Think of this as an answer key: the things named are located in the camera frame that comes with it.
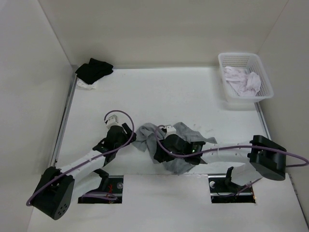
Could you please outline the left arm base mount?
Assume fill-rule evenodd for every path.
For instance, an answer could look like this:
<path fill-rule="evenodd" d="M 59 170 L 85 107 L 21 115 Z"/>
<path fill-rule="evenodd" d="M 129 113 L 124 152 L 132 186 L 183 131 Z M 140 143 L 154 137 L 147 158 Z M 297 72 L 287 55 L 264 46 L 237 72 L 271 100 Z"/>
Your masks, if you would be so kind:
<path fill-rule="evenodd" d="M 94 197 L 79 197 L 78 204 L 121 204 L 123 200 L 124 190 L 124 176 L 123 175 L 109 175 L 102 169 L 93 171 L 95 177 L 99 177 L 100 183 L 97 188 L 91 188 L 89 195 L 97 195 L 105 198 L 112 198 L 111 195 L 115 196 L 116 199 L 108 201 L 102 198 Z"/>

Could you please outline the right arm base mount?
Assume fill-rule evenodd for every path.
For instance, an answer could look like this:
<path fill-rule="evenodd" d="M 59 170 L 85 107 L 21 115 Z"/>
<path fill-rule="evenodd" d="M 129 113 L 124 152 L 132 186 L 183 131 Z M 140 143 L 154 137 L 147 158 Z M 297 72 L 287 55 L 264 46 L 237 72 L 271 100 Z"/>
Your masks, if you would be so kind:
<path fill-rule="evenodd" d="M 240 186 L 231 182 L 234 167 L 226 174 L 209 175 L 208 182 L 212 203 L 256 203 L 253 188 L 248 184 Z"/>

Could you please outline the grey tank top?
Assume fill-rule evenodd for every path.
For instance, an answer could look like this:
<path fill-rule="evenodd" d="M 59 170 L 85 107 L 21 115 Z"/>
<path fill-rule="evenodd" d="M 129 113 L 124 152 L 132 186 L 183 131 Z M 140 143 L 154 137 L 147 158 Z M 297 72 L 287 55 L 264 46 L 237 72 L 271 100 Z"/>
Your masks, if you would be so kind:
<path fill-rule="evenodd" d="M 136 131 L 136 141 L 133 142 L 133 145 L 140 151 L 144 152 L 149 151 L 150 157 L 154 164 L 159 164 L 158 161 L 154 159 L 154 154 L 156 152 L 157 143 L 163 148 L 164 151 L 168 152 L 159 142 L 159 140 L 165 139 L 166 133 L 161 130 L 163 126 L 156 126 L 152 123 L 145 123 L 140 126 Z M 214 137 L 205 138 L 200 132 L 194 131 L 186 126 L 182 122 L 178 122 L 173 125 L 176 129 L 176 135 L 181 137 L 187 142 L 197 142 L 204 141 L 206 143 L 216 144 L 217 141 Z M 201 162 L 201 155 L 196 155 L 188 158 L 176 158 L 174 161 L 162 162 L 166 170 L 174 174 L 183 174 L 190 171 L 196 165 L 199 165 Z"/>

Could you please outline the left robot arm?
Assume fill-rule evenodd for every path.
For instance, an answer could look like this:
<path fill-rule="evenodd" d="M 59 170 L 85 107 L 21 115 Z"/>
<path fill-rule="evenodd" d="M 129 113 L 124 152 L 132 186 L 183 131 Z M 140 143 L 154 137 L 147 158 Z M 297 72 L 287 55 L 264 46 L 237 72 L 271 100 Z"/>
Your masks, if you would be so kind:
<path fill-rule="evenodd" d="M 102 193 L 108 188 L 108 174 L 101 170 L 116 156 L 119 149 L 136 140 L 134 128 L 126 123 L 108 127 L 108 132 L 92 150 L 77 161 L 60 167 L 49 167 L 42 174 L 27 206 L 33 206 L 53 220 L 68 210 L 74 198 L 91 197 L 92 190 Z"/>

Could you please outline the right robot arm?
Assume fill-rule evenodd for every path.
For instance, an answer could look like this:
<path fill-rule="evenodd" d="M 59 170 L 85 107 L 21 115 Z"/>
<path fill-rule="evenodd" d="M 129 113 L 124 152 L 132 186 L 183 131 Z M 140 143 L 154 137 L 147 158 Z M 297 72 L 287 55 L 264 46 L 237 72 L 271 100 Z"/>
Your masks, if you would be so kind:
<path fill-rule="evenodd" d="M 229 191 L 251 184 L 261 178 L 283 181 L 286 169 L 286 149 L 262 135 L 236 145 L 187 142 L 176 134 L 156 139 L 154 159 L 160 163 L 181 159 L 192 165 L 215 162 L 240 163 L 226 172 L 224 186 Z"/>

